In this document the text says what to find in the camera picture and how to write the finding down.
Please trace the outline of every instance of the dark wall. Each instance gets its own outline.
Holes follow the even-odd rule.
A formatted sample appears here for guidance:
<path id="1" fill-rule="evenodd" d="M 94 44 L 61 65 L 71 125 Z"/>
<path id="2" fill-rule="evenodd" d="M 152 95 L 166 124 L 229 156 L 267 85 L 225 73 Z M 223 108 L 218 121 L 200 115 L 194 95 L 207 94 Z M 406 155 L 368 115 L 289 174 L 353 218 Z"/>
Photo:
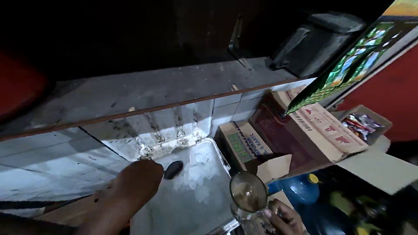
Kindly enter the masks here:
<path id="1" fill-rule="evenodd" d="M 342 11 L 371 23 L 391 2 L 9 1 L 0 42 L 61 80 L 233 60 L 227 45 L 239 14 L 243 46 L 269 55 L 310 13 Z"/>

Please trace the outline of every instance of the glass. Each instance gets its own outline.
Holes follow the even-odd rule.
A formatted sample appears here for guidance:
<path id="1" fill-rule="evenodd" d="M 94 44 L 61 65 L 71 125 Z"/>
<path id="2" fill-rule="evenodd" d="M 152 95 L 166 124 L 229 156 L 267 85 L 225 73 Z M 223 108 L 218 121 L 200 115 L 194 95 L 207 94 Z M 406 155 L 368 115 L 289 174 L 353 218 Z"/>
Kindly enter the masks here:
<path id="1" fill-rule="evenodd" d="M 246 171 L 237 173 L 229 183 L 231 211 L 240 223 L 254 221 L 267 206 L 267 189 L 257 176 Z"/>

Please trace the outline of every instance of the blue plastic bottle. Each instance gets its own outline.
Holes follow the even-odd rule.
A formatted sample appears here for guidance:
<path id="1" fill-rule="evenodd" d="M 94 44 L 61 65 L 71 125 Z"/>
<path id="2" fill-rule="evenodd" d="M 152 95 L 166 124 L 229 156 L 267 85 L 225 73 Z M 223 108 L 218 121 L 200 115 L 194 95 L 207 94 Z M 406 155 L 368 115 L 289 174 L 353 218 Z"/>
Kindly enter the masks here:
<path id="1" fill-rule="evenodd" d="M 313 204 L 318 200 L 318 178 L 314 174 L 303 174 L 287 179 L 281 179 L 268 185 L 268 194 L 280 190 L 286 194 L 293 207 L 299 204 Z"/>

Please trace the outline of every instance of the wooden board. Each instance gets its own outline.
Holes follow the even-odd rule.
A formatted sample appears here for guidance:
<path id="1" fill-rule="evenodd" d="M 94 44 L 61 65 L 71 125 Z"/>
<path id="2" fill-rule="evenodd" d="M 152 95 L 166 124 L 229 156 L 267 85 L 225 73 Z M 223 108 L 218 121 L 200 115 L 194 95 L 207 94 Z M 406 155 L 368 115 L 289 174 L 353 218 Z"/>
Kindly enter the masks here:
<path id="1" fill-rule="evenodd" d="M 29 113 L 0 125 L 0 140 L 66 129 L 296 81 L 265 57 L 61 81 Z"/>

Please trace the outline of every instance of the black spoon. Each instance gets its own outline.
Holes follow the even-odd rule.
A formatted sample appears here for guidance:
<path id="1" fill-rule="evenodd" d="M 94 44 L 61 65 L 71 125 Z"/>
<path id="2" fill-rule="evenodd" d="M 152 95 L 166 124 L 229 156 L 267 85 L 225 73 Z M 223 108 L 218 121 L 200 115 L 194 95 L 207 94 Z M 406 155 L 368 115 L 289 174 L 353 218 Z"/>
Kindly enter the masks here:
<path id="1" fill-rule="evenodd" d="M 174 161 L 167 167 L 167 170 L 164 171 L 164 179 L 174 179 L 174 177 L 178 176 L 182 170 L 183 162 Z"/>

